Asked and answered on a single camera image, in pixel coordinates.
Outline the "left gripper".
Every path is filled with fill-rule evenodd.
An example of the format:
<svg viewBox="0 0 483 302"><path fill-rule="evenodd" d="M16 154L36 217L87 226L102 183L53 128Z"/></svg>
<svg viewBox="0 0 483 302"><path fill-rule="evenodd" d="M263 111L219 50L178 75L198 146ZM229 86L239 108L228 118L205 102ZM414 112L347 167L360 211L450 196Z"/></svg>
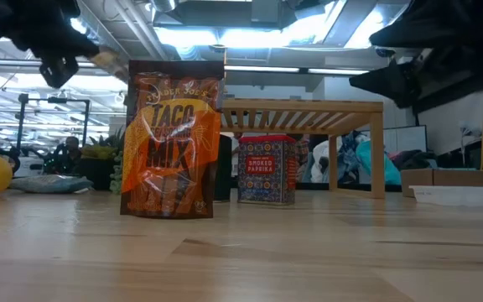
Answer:
<svg viewBox="0 0 483 302"><path fill-rule="evenodd" d="M71 25L81 10L76 0L0 0L0 39L10 39L20 50L38 58L87 58L99 47Z"/></svg>

